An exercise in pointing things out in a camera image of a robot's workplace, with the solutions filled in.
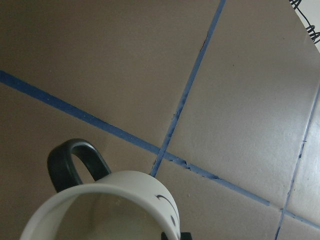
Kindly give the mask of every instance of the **floor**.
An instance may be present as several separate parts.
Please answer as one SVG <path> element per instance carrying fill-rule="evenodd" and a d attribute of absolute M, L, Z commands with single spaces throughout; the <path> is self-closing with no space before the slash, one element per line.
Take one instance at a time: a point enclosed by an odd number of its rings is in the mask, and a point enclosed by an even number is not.
<path fill-rule="evenodd" d="M 289 1 L 1 12 L 0 239 L 55 194 L 46 159 L 72 138 L 160 180 L 195 240 L 320 238 L 320 54 Z"/>

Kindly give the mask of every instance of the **white mug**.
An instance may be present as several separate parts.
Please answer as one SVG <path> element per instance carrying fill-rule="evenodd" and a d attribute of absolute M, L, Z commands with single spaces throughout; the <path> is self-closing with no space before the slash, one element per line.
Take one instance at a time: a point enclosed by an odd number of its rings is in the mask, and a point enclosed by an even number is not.
<path fill-rule="evenodd" d="M 76 155 L 95 183 L 82 184 Z M 57 194 L 28 221 L 20 240 L 180 240 L 177 205 L 157 179 L 138 171 L 111 173 L 99 152 L 83 139 L 51 151 L 48 170 Z"/>

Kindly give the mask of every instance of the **mug rim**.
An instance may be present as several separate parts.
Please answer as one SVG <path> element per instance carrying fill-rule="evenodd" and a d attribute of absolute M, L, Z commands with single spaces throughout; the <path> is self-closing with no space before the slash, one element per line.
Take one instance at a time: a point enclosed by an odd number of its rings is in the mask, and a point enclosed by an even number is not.
<path fill-rule="evenodd" d="M 116 174 L 120 172 L 136 172 L 136 173 L 148 175 L 146 173 L 139 172 L 139 171 L 119 171 L 119 172 L 114 172 L 112 174 Z M 153 219 L 162 228 L 162 231 L 165 232 L 167 237 L 174 236 L 174 238 L 177 239 L 176 234 L 168 224 L 167 220 L 163 217 L 161 212 L 153 204 L 149 203 L 148 200 L 144 199 L 138 194 L 135 194 L 134 191 L 128 191 L 127 189 L 123 189 L 120 186 L 116 186 L 109 183 L 94 182 L 94 183 L 84 183 L 81 185 L 73 186 L 51 196 L 33 213 L 32 217 L 28 220 L 26 226 L 23 229 L 20 240 L 31 240 L 34 230 L 39 225 L 41 220 L 56 206 L 62 204 L 63 202 L 71 198 L 76 198 L 80 195 L 97 194 L 97 193 L 112 194 L 115 196 L 125 198 L 135 203 L 136 205 L 143 208 L 148 214 L 150 214 L 153 217 Z"/>

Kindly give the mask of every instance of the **blue line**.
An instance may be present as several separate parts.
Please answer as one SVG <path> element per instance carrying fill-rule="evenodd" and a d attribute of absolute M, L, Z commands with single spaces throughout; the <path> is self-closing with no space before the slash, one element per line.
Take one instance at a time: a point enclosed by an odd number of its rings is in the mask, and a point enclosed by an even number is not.
<path fill-rule="evenodd" d="M 313 222 L 311 222 L 311 221 L 309 221 L 309 220 L 307 220 L 307 219 L 305 219 L 305 218 L 303 218 L 301 216 L 295 215 L 290 211 L 285 211 L 284 214 L 287 215 L 287 216 L 290 216 L 290 217 L 292 217 L 294 219 L 297 219 L 300 222 L 303 222 L 303 223 L 305 223 L 305 224 L 307 224 L 309 226 L 312 226 L 312 227 L 320 230 L 320 226 L 319 225 L 317 225 L 317 224 L 315 224 L 315 223 L 313 223 Z"/>
<path fill-rule="evenodd" d="M 10 74 L 0 70 L 0 83 L 3 83 L 13 89 L 16 89 L 24 94 L 29 95 L 35 99 L 40 100 L 41 102 L 48 104 L 56 109 L 59 109 L 73 117 L 76 117 L 88 124 L 91 124 L 99 129 L 102 129 L 112 135 L 115 135 L 123 140 L 126 140 L 129 143 L 132 143 L 138 147 L 141 147 L 147 151 L 150 151 L 154 154 L 158 154 L 159 148 L 155 145 L 152 145 L 149 142 L 146 142 L 120 128 L 113 126 L 105 121 L 100 120 L 99 118 L 82 111 L 81 109 L 53 96 L 49 93 L 32 86 Z"/>
<path fill-rule="evenodd" d="M 183 91 L 183 94 L 180 98 L 180 101 L 179 101 L 179 104 L 178 104 L 178 107 L 176 109 L 176 112 L 173 116 L 173 119 L 171 121 L 171 124 L 169 126 L 169 129 L 167 131 L 167 134 L 163 140 L 163 143 L 162 143 L 162 146 L 161 146 L 161 149 L 159 151 L 159 153 L 157 154 L 156 156 L 156 159 L 155 159 L 155 163 L 152 167 L 152 170 L 151 170 L 151 173 L 150 175 L 155 177 L 157 172 L 158 172 L 158 169 L 160 167 L 160 164 L 161 164 L 161 161 L 162 161 L 162 158 L 164 157 L 164 154 L 165 152 L 167 151 L 167 148 L 168 148 L 168 145 L 170 143 L 170 140 L 171 140 L 171 137 L 176 129 L 176 126 L 177 126 L 177 123 L 178 123 L 178 120 L 179 120 L 179 117 L 180 117 L 180 114 L 184 108 L 184 105 L 186 103 L 186 100 L 187 100 L 187 97 L 188 97 L 188 94 L 190 92 L 190 89 L 191 89 L 191 86 L 196 78 L 196 75 L 197 75 L 197 72 L 198 72 L 198 69 L 200 67 L 200 64 L 202 62 L 202 59 L 204 58 L 204 55 L 205 55 L 205 52 L 207 50 L 207 47 L 209 45 L 209 42 L 210 42 L 210 39 L 215 31 L 215 28 L 217 26 L 217 23 L 218 23 L 218 20 L 219 20 L 219 17 L 220 17 L 220 14 L 222 12 L 222 9 L 224 8 L 224 5 L 225 5 L 225 2 L 226 0 L 221 0 L 220 3 L 219 3 L 219 6 L 214 14 L 214 17 L 213 17 L 213 20 L 211 22 L 211 25 L 209 27 L 209 30 L 208 30 L 208 34 L 207 34 L 207 37 L 204 41 L 204 44 L 203 44 L 203 47 L 201 48 L 196 60 L 195 60 L 195 63 L 194 63 L 194 66 L 192 68 L 192 71 L 190 73 L 190 76 L 189 76 L 189 79 L 185 85 L 185 88 L 184 88 L 184 91 Z"/>
<path fill-rule="evenodd" d="M 317 92 L 316 92 L 316 95 L 315 95 L 315 98 L 314 98 L 314 102 L 313 102 L 313 105 L 312 105 L 310 117 L 309 117 L 306 129 L 305 129 L 305 132 L 304 132 L 304 137 L 303 137 L 303 141 L 302 141 L 302 144 L 301 144 L 300 153 L 299 153 L 298 159 L 297 159 L 296 164 L 295 164 L 295 168 L 294 168 L 294 171 L 293 171 L 293 176 L 292 176 L 291 183 L 290 183 L 289 192 L 288 192 L 288 194 L 286 196 L 285 204 L 284 204 L 284 207 L 283 207 L 282 212 L 281 212 L 281 217 L 280 217 L 280 221 L 279 221 L 279 224 L 278 224 L 278 228 L 277 228 L 275 236 L 274 236 L 274 240 L 278 239 L 279 232 L 280 232 L 280 229 L 281 229 L 281 225 L 282 225 L 282 222 L 284 220 L 284 215 L 285 215 L 285 213 L 287 211 L 287 207 L 288 207 L 289 199 L 290 199 L 290 196 L 291 196 L 292 188 L 294 186 L 294 182 L 295 182 L 296 175 L 297 175 L 297 170 L 298 170 L 299 165 L 300 165 L 303 149 L 304 149 L 305 142 L 306 142 L 306 139 L 307 139 L 307 135 L 308 135 L 308 132 L 309 132 L 310 123 L 311 123 L 311 121 L 313 119 L 315 108 L 316 108 L 316 104 L 317 104 L 317 101 L 318 101 L 318 98 L 319 98 L 319 92 L 320 92 L 320 85 L 318 86 L 318 89 L 317 89 Z"/>
<path fill-rule="evenodd" d="M 270 206 L 270 202 L 268 200 L 265 200 L 262 197 L 257 196 L 255 194 L 253 194 L 252 192 L 249 192 L 239 186 L 236 186 L 236 185 L 232 184 L 231 182 L 228 182 L 228 181 L 218 177 L 217 175 L 214 175 L 213 173 L 210 173 L 210 172 L 208 172 L 198 166 L 195 166 L 193 164 L 188 164 L 185 160 L 183 160 L 180 157 L 177 157 L 169 152 L 166 152 L 163 157 L 165 159 L 169 160 L 170 162 L 174 162 L 175 164 L 180 165 L 183 168 L 190 170 L 191 172 L 199 174 L 207 179 L 213 180 L 216 183 L 221 184 L 221 185 L 223 185 L 233 191 L 236 191 L 239 194 L 245 195 L 246 197 L 251 198 L 251 199 L 253 199 L 263 205 Z"/>

